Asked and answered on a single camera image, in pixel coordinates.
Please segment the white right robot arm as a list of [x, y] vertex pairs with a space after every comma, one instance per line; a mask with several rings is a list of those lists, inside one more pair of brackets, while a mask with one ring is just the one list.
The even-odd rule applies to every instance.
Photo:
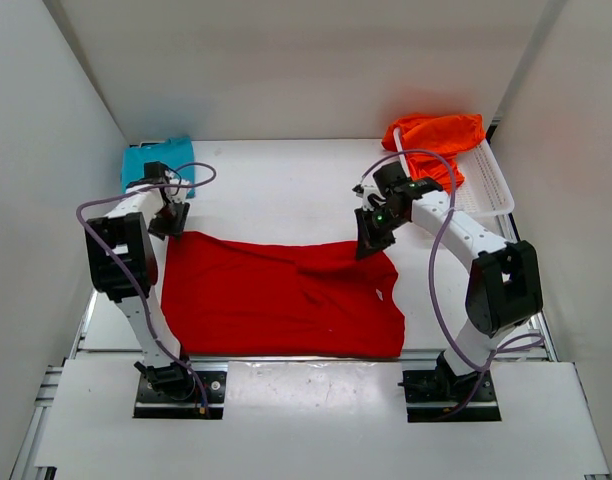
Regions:
[[488, 231], [457, 210], [453, 194], [438, 182], [412, 179], [398, 162], [379, 168], [373, 180], [353, 189], [362, 200], [355, 211], [357, 259], [389, 248], [406, 223], [433, 235], [433, 245], [444, 246], [469, 273], [466, 321], [458, 335], [446, 337], [438, 374], [450, 383], [484, 372], [503, 340], [543, 308], [535, 248]]

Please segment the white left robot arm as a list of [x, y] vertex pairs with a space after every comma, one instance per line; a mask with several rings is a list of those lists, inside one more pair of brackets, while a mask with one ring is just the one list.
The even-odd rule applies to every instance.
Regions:
[[135, 364], [154, 389], [192, 384], [188, 357], [170, 330], [156, 295], [159, 270], [153, 239], [181, 237], [190, 209], [189, 183], [161, 162], [147, 162], [143, 177], [131, 181], [126, 194], [106, 215], [85, 220], [91, 280], [127, 318], [144, 360]]

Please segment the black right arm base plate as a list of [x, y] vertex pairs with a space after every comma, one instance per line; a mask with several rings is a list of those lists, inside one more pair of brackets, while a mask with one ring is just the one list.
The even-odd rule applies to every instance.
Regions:
[[469, 374], [446, 387], [433, 370], [404, 370], [398, 385], [404, 390], [408, 423], [502, 420], [490, 372]]

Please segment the teal t shirt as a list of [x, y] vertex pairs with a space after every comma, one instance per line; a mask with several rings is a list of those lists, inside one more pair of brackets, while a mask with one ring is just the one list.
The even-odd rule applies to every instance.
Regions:
[[144, 177], [146, 163], [161, 162], [169, 169], [177, 171], [183, 165], [194, 161], [192, 141], [188, 136], [129, 147], [124, 151], [122, 159], [120, 173], [122, 192], [126, 192], [129, 183]]

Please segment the red t shirt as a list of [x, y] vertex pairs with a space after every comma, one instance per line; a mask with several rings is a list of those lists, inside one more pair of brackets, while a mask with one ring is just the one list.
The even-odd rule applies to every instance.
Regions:
[[169, 242], [162, 310], [192, 355], [394, 358], [398, 273], [352, 241], [260, 245], [186, 232]]

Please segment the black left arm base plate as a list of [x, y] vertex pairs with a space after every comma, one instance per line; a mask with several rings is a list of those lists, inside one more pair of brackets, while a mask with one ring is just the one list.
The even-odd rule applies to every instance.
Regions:
[[227, 387], [226, 370], [196, 370], [181, 367], [154, 369], [134, 364], [140, 377], [135, 395], [136, 419], [221, 420]]

